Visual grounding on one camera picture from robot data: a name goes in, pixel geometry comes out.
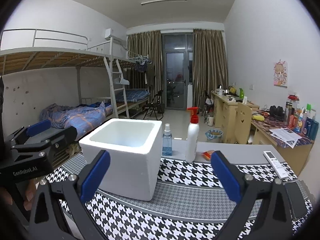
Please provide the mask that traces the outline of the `person's left hand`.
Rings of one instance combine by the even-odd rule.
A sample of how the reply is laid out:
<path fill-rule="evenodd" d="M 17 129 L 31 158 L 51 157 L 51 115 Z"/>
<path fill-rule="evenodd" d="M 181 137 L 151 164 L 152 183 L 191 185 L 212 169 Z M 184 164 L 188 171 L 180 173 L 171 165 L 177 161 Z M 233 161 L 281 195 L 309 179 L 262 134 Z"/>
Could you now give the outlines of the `person's left hand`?
<path fill-rule="evenodd" d="M 22 200 L 24 201 L 23 206 L 26 211 L 30 211 L 32 209 L 36 190 L 37 186 L 35 184 L 35 179 L 31 179 L 28 181 L 28 186 L 25 188 L 24 193 L 20 190 L 17 191 L 18 195 L 22 197 Z M 14 202 L 11 194 L 3 187 L 1 187 L 1 198 L 7 205 L 12 205 Z"/>

